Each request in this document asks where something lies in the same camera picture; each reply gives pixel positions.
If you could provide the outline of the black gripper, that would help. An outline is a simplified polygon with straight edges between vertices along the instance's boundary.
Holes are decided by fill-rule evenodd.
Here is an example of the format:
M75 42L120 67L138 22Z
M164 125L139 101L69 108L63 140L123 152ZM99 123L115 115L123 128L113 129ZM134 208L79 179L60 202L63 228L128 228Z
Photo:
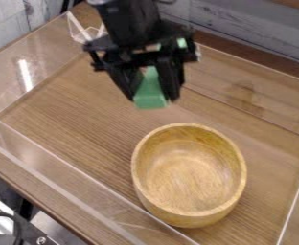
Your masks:
M130 101L143 81L138 67L155 66L164 97L175 102L184 83L184 62L198 61L195 31L163 20L156 0L87 0L107 34L85 42L96 71L105 71Z

